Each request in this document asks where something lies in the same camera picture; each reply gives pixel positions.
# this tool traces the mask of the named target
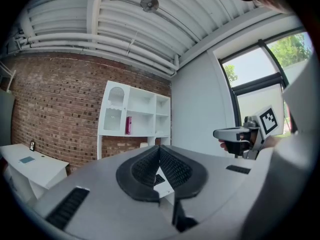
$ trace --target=foliage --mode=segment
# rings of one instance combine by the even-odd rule
[[[235,73],[235,66],[234,65],[223,65],[224,71],[229,79],[230,84],[238,80],[238,76]]]
[[[283,68],[305,61],[311,56],[302,33],[280,39],[269,47]]]

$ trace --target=white ceiling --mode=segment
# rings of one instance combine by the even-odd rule
[[[252,2],[241,0],[158,0],[158,10],[147,13],[140,1],[31,0],[26,10],[34,33],[25,37],[89,33],[128,44],[134,40],[135,46],[174,63],[175,55],[181,57],[215,30],[255,9]]]

